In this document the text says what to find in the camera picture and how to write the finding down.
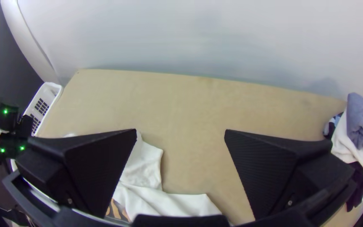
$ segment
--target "beige surface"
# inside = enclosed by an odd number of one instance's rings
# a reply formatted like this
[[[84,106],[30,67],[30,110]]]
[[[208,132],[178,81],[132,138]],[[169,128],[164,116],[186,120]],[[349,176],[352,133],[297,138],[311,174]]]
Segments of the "beige surface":
[[[163,188],[207,193],[234,224],[254,220],[224,142],[225,129],[321,140],[345,102],[258,84],[132,71],[81,70],[50,110],[41,137],[136,128],[165,152]],[[345,207],[331,226],[350,226]]]

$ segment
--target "black textured surface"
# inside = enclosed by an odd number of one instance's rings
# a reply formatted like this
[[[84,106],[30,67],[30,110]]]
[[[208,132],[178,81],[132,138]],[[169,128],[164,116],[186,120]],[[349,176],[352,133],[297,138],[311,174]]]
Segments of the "black textured surface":
[[[289,209],[238,227],[315,227],[300,211]]]
[[[223,215],[204,217],[165,217],[138,215],[132,227],[229,227],[229,222]]]
[[[329,199],[329,203],[323,208],[319,209],[319,212],[309,217],[310,221],[316,225],[321,226],[325,223],[340,207],[348,200],[348,198],[354,193],[356,184],[350,180],[348,185],[335,197]]]
[[[248,133],[226,130],[225,142],[254,216],[256,219],[266,217],[284,189],[298,157],[283,148],[253,139]]]
[[[31,160],[24,161],[20,156],[17,162],[21,166],[19,170],[27,169],[21,171],[21,174],[33,175],[28,180],[42,184],[40,189],[53,195],[54,199],[69,205],[66,201],[71,198],[75,205],[82,206],[76,206],[82,211],[104,217],[136,140],[135,129],[70,138],[29,138],[29,150],[43,156],[46,162],[49,160],[51,163],[63,164],[70,176],[67,180],[62,179],[62,174],[57,174],[57,169],[61,169],[59,166],[52,165],[52,171],[41,173],[40,168],[34,166]]]
[[[329,153],[331,141],[298,141],[234,130],[225,143],[256,219],[266,217],[280,199],[295,167]]]

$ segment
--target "white wall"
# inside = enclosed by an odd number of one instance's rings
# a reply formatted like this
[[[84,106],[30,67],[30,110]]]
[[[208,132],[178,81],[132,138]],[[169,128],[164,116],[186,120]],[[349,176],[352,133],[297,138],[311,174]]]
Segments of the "white wall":
[[[77,69],[363,95],[363,0],[19,0],[61,83]]]

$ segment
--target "white laundry basket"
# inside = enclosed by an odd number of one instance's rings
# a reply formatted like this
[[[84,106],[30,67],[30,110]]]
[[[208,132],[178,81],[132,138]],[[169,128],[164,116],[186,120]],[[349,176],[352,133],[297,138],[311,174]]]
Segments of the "white laundry basket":
[[[63,87],[61,85],[46,82],[33,97],[23,114],[33,118],[32,136],[37,135],[45,116],[50,111],[51,106],[60,98],[62,91]]]

